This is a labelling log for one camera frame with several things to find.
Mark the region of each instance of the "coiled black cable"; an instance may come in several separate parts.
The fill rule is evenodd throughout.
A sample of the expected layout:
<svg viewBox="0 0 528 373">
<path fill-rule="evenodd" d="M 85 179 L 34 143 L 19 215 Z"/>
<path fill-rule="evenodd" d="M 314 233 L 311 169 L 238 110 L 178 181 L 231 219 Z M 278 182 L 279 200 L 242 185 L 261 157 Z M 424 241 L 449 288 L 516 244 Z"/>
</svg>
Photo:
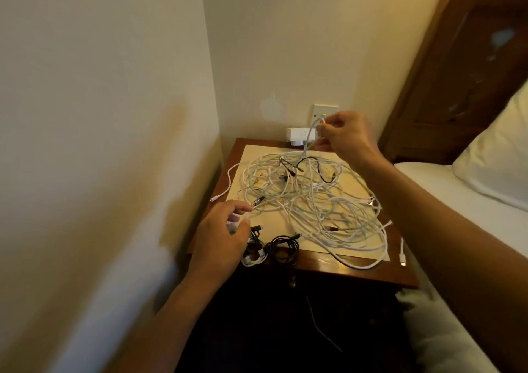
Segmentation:
<svg viewBox="0 0 528 373">
<path fill-rule="evenodd" d="M 283 265 L 293 264 L 297 261 L 299 256 L 299 243 L 297 240 L 300 236 L 300 234 L 295 234 L 292 237 L 280 235 L 267 243 L 265 250 L 274 261 Z M 288 250 L 284 250 L 285 247 L 280 246 L 281 244 L 287 244 Z"/>
</svg>

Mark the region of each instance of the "white pillow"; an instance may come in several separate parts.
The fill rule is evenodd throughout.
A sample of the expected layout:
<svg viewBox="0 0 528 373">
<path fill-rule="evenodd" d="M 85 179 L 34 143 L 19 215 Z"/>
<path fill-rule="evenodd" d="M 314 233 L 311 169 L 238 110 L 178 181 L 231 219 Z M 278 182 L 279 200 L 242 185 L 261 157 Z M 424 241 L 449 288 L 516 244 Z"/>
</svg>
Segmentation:
<svg viewBox="0 0 528 373">
<path fill-rule="evenodd" d="M 481 194 L 528 211 L 528 82 L 453 163 Z"/>
</svg>

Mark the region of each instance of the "black cable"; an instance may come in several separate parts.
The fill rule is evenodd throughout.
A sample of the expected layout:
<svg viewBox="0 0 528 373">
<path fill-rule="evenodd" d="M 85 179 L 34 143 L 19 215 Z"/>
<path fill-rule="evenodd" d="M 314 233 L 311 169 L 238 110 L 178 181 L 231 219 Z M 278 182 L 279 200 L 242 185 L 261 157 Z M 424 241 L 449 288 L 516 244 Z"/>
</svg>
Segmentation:
<svg viewBox="0 0 528 373">
<path fill-rule="evenodd" d="M 286 168 L 286 170 L 288 170 L 288 172 L 291 174 L 292 177 L 295 177 L 296 176 L 296 173 L 294 173 L 290 168 L 288 168 L 288 166 L 286 165 L 286 163 L 289 163 L 291 164 L 290 162 L 284 160 L 283 158 L 280 158 L 279 159 L 280 163 Z"/>
<path fill-rule="evenodd" d="M 323 178 L 323 175 L 321 174 L 321 170 L 320 170 L 320 167 L 319 167 L 319 161 L 317 161 L 317 173 L 319 173 L 319 177 L 321 177 L 321 180 L 324 181 L 325 183 L 327 184 L 330 184 L 331 182 L 334 181 L 335 179 L 335 171 L 334 171 L 334 175 L 332 176 L 332 179 L 330 181 L 326 181 L 324 178 Z"/>
<path fill-rule="evenodd" d="M 299 167 L 299 165 L 300 165 L 300 163 L 301 163 L 303 160 L 306 160 L 306 159 L 315 159 L 315 160 L 317 161 L 317 173 L 319 173 L 319 177 L 321 177 L 321 180 L 322 180 L 322 181 L 324 181 L 324 182 L 327 183 L 327 184 L 330 184 L 330 183 L 332 183 L 332 182 L 335 180 L 335 172 L 334 172 L 334 174 L 333 174 L 333 176 L 332 176 L 332 179 L 331 179 L 330 181 L 326 181 L 326 180 L 324 179 L 323 175 L 321 174 L 321 167 L 320 167 L 320 164 L 319 164 L 319 159 L 316 158 L 315 156 L 307 156 L 307 157 L 305 157 L 305 158 L 302 158 L 302 159 L 297 163 L 297 165 L 296 165 L 295 167 L 296 167 L 298 170 L 304 172 L 304 170 L 301 169 L 301 168 Z"/>
<path fill-rule="evenodd" d="M 280 235 L 271 240 L 266 244 L 265 250 L 272 257 L 272 259 L 283 265 L 293 264 L 297 261 L 299 256 L 299 243 L 297 240 L 300 238 L 300 234 L 296 234 L 292 237 L 287 235 Z M 288 256 L 279 256 L 281 252 L 281 244 L 287 244 L 289 248 Z"/>
</svg>

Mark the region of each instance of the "finger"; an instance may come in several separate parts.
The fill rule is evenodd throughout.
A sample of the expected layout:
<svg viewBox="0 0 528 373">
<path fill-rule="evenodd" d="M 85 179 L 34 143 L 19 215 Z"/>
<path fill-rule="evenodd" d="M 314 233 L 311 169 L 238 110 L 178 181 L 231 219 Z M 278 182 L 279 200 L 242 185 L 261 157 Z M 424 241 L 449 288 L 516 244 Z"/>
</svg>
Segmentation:
<svg viewBox="0 0 528 373">
<path fill-rule="evenodd" d="M 332 124 L 332 125 L 343 125 L 345 122 L 345 116 L 343 115 L 343 112 L 337 112 L 334 114 L 331 114 L 328 117 L 325 117 L 325 123 Z"/>
<path fill-rule="evenodd" d="M 229 215 L 228 217 L 228 222 L 231 222 L 231 223 L 236 223 L 240 220 L 240 217 L 238 217 L 237 215 Z"/>
<path fill-rule="evenodd" d="M 317 126 L 317 132 L 321 137 L 325 137 L 329 140 L 332 139 L 335 134 L 337 134 L 339 129 L 335 128 L 330 124 L 320 124 Z"/>
<path fill-rule="evenodd" d="M 235 241 L 240 243 L 241 254 L 244 252 L 248 245 L 248 238 L 250 233 L 251 223 L 249 223 L 249 220 L 245 219 L 240 222 L 238 228 L 236 229 L 236 233 L 231 236 L 235 239 Z"/>
<path fill-rule="evenodd" d="M 324 144 L 324 145 L 315 145 L 310 148 L 311 151 L 319 151 L 319 152 L 333 152 L 333 148 L 330 144 Z"/>
<path fill-rule="evenodd" d="M 215 211 L 215 216 L 218 216 L 224 222 L 228 217 L 235 212 L 237 215 L 242 215 L 245 212 L 251 212 L 253 207 L 244 201 L 238 201 L 236 199 L 230 199 L 224 203 L 218 203 L 218 208 Z"/>
<path fill-rule="evenodd" d="M 317 140 L 315 140 L 315 142 L 312 145 L 310 145 L 309 149 L 313 151 L 319 151 L 322 148 L 331 148 L 328 138 L 324 138 L 324 137 L 318 138 Z"/>
</svg>

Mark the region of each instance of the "beige wall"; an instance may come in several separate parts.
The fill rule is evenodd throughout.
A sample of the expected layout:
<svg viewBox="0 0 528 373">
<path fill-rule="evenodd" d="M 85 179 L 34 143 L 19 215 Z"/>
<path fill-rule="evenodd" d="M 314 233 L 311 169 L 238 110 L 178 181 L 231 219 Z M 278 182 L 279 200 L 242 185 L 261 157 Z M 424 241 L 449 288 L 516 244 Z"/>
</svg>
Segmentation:
<svg viewBox="0 0 528 373">
<path fill-rule="evenodd" d="M 0 370 L 99 371 L 221 162 L 202 0 L 0 0 L 0 21 Z"/>
<path fill-rule="evenodd" d="M 224 155 L 237 136 L 284 139 L 312 103 L 381 134 L 436 2 L 204 0 Z"/>
</svg>

